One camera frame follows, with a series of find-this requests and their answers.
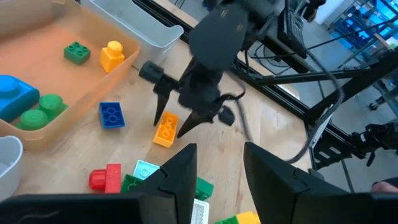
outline metal frame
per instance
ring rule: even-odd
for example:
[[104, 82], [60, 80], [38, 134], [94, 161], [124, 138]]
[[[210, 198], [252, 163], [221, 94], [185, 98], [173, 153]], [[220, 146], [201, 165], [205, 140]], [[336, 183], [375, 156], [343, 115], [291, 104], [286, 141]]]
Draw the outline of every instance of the metal frame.
[[[156, 18], [164, 25], [171, 27], [174, 25], [180, 25], [184, 29], [184, 33], [181, 36], [181, 40], [188, 43], [188, 33], [193, 29], [183, 20], [179, 19], [172, 12], [164, 9], [162, 6], [151, 0], [133, 0], [139, 7], [148, 12], [151, 16]], [[365, 71], [350, 71], [350, 72], [334, 72], [338, 78], [352, 78], [347, 84], [343, 86], [346, 93], [345, 100], [351, 98], [355, 94], [364, 90], [372, 83], [384, 76], [384, 74], [391, 73], [396, 70], [394, 68], [394, 60], [388, 62], [386, 65], [378, 65], [373, 67], [371, 70]], [[300, 80], [303, 82], [311, 82], [318, 80], [327, 80], [325, 74], [313, 73], [303, 74], [301, 78], [289, 76], [273, 77], [268, 78], [266, 85], [260, 84], [259, 81], [263, 81], [264, 77], [253, 68], [249, 68], [249, 74], [246, 74], [246, 64], [239, 60], [238, 65], [232, 64], [231, 71], [236, 74], [240, 79], [251, 85], [253, 88], [261, 92], [262, 94], [275, 101], [287, 111], [294, 114], [296, 117], [302, 119], [305, 124], [307, 135], [315, 124], [315, 121], [320, 116], [321, 112], [329, 105], [336, 101], [337, 92], [334, 92], [327, 96], [324, 100], [319, 102], [313, 108], [309, 108], [303, 104], [300, 100], [290, 95], [281, 87], [275, 84], [292, 83]], [[364, 159], [366, 155], [359, 152], [352, 144], [351, 138], [348, 134], [337, 128], [334, 124], [328, 124], [318, 144], [313, 150], [310, 151], [311, 162], [314, 169], [318, 170], [322, 167], [329, 166], [333, 163], [339, 162], [343, 159], [352, 157], [352, 155]]]

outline orange plastic tray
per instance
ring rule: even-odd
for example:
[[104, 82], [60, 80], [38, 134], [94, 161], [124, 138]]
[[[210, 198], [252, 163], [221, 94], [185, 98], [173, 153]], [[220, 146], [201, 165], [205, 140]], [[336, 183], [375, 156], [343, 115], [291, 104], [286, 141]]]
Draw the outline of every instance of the orange plastic tray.
[[[36, 131], [17, 129], [13, 125], [17, 121], [0, 120], [0, 136], [17, 136], [26, 150], [44, 150], [54, 143], [126, 76], [139, 53], [135, 40], [72, 0], [0, 2], [0, 21], [0, 73], [36, 87], [40, 95], [58, 94], [68, 105]], [[100, 52], [110, 40], [123, 45], [126, 60], [107, 74], [100, 65]], [[90, 59], [81, 66], [63, 57], [63, 49], [75, 41], [91, 50]]]

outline lego block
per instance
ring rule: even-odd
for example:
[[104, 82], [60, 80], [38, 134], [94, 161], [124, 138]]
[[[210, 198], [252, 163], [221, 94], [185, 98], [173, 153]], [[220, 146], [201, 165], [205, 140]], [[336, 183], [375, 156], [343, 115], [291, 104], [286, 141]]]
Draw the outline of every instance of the lego block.
[[209, 222], [210, 205], [195, 199], [193, 201], [191, 224], [207, 224]]
[[239, 224], [236, 216], [216, 222], [216, 224]]
[[67, 108], [68, 106], [63, 103], [60, 96], [56, 94], [44, 95], [40, 97], [39, 107], [25, 111], [21, 115], [21, 121], [16, 126], [26, 131], [38, 130], [49, 124]]
[[106, 73], [111, 72], [124, 61], [122, 51], [123, 46], [115, 40], [110, 41], [107, 47], [102, 48], [99, 62], [105, 69]]
[[256, 212], [244, 212], [236, 215], [239, 224], [260, 224], [260, 218]]
[[0, 119], [11, 122], [39, 102], [39, 91], [10, 75], [0, 75]]
[[121, 164], [108, 164], [106, 169], [93, 170], [88, 185], [92, 190], [104, 191], [106, 194], [120, 193]]
[[125, 126], [120, 103], [99, 103], [99, 116], [103, 128], [121, 128]]
[[91, 50], [79, 42], [74, 42], [63, 50], [63, 56], [77, 65], [83, 65], [90, 58], [90, 55]]
[[195, 190], [195, 198], [199, 200], [206, 200], [213, 194], [214, 185], [203, 180], [202, 178], [197, 178], [197, 187]]
[[141, 182], [142, 182], [141, 179], [126, 174], [124, 176], [121, 193], [129, 192], [131, 189], [139, 185]]
[[174, 142], [177, 125], [178, 116], [164, 111], [153, 142], [164, 147], [170, 147]]
[[145, 180], [147, 177], [152, 175], [159, 168], [160, 167], [157, 165], [153, 165], [150, 164], [149, 162], [138, 160], [136, 168], [134, 169], [134, 173], [132, 175], [133, 177], [136, 177], [140, 180]]

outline floor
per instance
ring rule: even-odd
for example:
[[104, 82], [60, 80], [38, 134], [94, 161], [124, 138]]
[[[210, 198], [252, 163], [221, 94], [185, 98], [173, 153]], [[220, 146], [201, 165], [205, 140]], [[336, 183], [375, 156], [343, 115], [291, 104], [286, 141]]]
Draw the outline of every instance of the floor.
[[[208, 11], [201, 6], [201, 1], [202, 0], [180, 1], [178, 5], [181, 5], [181, 2], [183, 2], [181, 9], [199, 21], [208, 14]], [[310, 43], [308, 45], [312, 46], [328, 41], [332, 37], [324, 27], [313, 22], [311, 24], [305, 23], [303, 38], [305, 43]], [[252, 46], [249, 51], [250, 55], [254, 55], [257, 46], [258, 43]], [[323, 65], [330, 70], [336, 70], [336, 68], [351, 55], [351, 52], [344, 48], [339, 42], [332, 42], [317, 49], [313, 49], [312, 52]], [[266, 49], [265, 55], [271, 56], [272, 52]], [[308, 59], [308, 62], [316, 68], [315, 64], [311, 62], [310, 59]], [[286, 69], [275, 67], [265, 60], [263, 60], [262, 63], [274, 73], [280, 73]], [[356, 63], [347, 64], [347, 66], [357, 65]], [[288, 69], [279, 75], [283, 74], [295, 74], [295, 72], [292, 69]], [[339, 82], [340, 84], [344, 84], [346, 80], [339, 80]], [[322, 86], [325, 96], [334, 91], [334, 87], [329, 81], [321, 82], [320, 85]], [[300, 98], [308, 106], [313, 106], [322, 99], [322, 94], [317, 82], [298, 83], [293, 84], [293, 86], [299, 91]], [[380, 93], [375, 88], [369, 87], [341, 105], [334, 113], [332, 122], [347, 133], [352, 133], [353, 131], [363, 132], [364, 127], [369, 123], [384, 124], [392, 121], [396, 117], [387, 105], [381, 106], [377, 111], [369, 111], [367, 109], [367, 105], [379, 97]], [[395, 155], [395, 151], [392, 150], [377, 150], [376, 158], [371, 167], [366, 167], [367, 159], [360, 160], [352, 158], [346, 159], [345, 162], [355, 192], [367, 192], [374, 182], [398, 175], [398, 156]], [[325, 176], [326, 181], [329, 183], [349, 191], [348, 181], [341, 162], [321, 169], [320, 173]]]

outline white cup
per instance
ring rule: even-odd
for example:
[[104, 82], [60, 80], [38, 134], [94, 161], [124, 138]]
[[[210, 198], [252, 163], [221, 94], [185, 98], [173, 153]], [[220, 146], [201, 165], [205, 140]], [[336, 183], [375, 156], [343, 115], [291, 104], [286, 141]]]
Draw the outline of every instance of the white cup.
[[13, 195], [18, 187], [22, 152], [22, 143], [17, 137], [0, 138], [0, 201]]

